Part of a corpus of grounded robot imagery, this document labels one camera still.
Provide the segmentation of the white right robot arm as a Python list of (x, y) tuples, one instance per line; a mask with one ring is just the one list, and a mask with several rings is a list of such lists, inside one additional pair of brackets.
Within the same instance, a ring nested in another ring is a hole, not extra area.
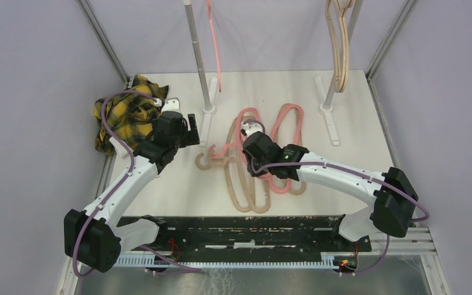
[(350, 195), (366, 206), (339, 219), (331, 232), (332, 246), (349, 249), (361, 238), (383, 233), (403, 238), (413, 222), (418, 196), (404, 172), (362, 170), (330, 161), (295, 144), (280, 147), (263, 132), (246, 132), (242, 152), (253, 177), (319, 184)]

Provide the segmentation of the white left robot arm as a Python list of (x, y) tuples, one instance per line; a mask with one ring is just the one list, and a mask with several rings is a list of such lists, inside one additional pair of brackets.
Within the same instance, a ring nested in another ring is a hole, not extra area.
[(104, 273), (127, 251), (146, 245), (161, 250), (168, 244), (169, 234), (157, 218), (142, 217), (119, 225), (134, 199), (178, 150), (200, 142), (195, 114), (164, 111), (152, 124), (153, 130), (129, 152), (130, 163), (123, 175), (83, 210), (72, 209), (64, 218), (65, 253), (78, 277), (83, 277), (79, 263)]

